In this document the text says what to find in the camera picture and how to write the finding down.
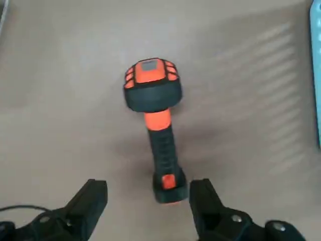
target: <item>handheld barcode scanner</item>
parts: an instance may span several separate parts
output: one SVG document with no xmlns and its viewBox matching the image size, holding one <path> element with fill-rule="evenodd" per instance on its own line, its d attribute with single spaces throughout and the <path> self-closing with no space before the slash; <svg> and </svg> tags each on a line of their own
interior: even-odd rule
<svg viewBox="0 0 321 241">
<path fill-rule="evenodd" d="M 187 198 L 170 113 L 170 107 L 182 99 L 175 65 L 159 58 L 139 61 L 126 72 L 123 90 L 127 106 L 144 113 L 155 166 L 152 186 L 156 200 L 175 203 Z"/>
</svg>

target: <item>beige table surface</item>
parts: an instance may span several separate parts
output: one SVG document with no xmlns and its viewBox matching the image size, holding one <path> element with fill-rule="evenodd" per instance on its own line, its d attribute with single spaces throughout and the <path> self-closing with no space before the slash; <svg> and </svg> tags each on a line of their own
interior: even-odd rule
<svg viewBox="0 0 321 241">
<path fill-rule="evenodd" d="M 258 224 L 280 218 L 319 240 L 305 0 L 12 0 L 0 38 L 0 206 L 63 206 L 88 178 L 108 182 L 91 240 L 196 240 L 188 202 L 158 205 L 142 116 L 125 107 L 125 70 L 176 63 L 173 109 L 188 179 Z M 2 213 L 22 225 L 35 211 Z"/>
</svg>

